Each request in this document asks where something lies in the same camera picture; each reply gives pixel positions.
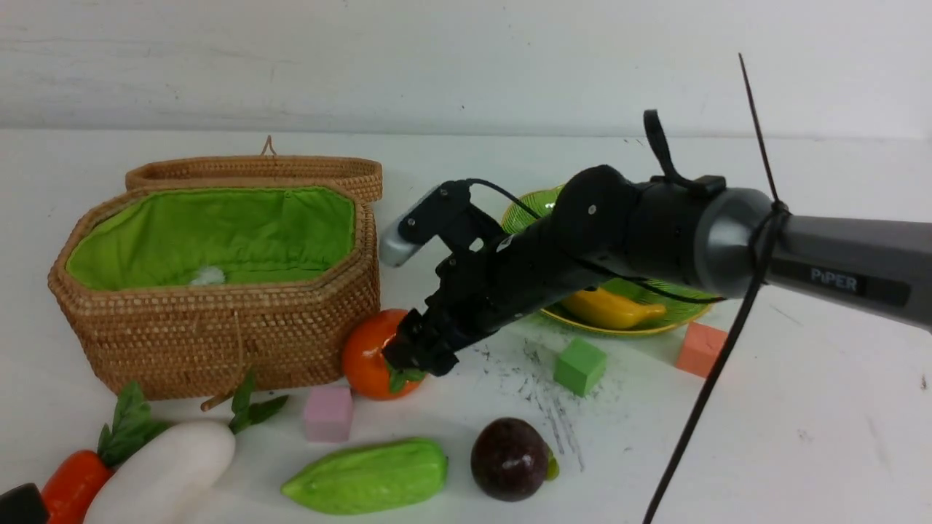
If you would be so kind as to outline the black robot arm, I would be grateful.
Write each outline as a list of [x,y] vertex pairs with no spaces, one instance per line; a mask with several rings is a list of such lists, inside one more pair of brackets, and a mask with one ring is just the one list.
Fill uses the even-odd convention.
[[472,181],[430,190],[382,235],[400,266],[431,239],[450,253],[424,312],[384,351],[397,369],[436,377],[456,353],[530,313],[614,278],[742,298],[752,279],[930,329],[929,223],[792,215],[755,189],[699,192],[608,165],[574,175],[553,209],[515,233],[470,202]]

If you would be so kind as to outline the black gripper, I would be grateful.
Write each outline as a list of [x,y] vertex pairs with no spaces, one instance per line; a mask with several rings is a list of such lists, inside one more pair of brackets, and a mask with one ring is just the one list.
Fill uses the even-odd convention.
[[439,269],[425,311],[407,313],[384,349],[396,369],[443,377],[462,349],[576,290],[575,258],[539,226],[450,255]]

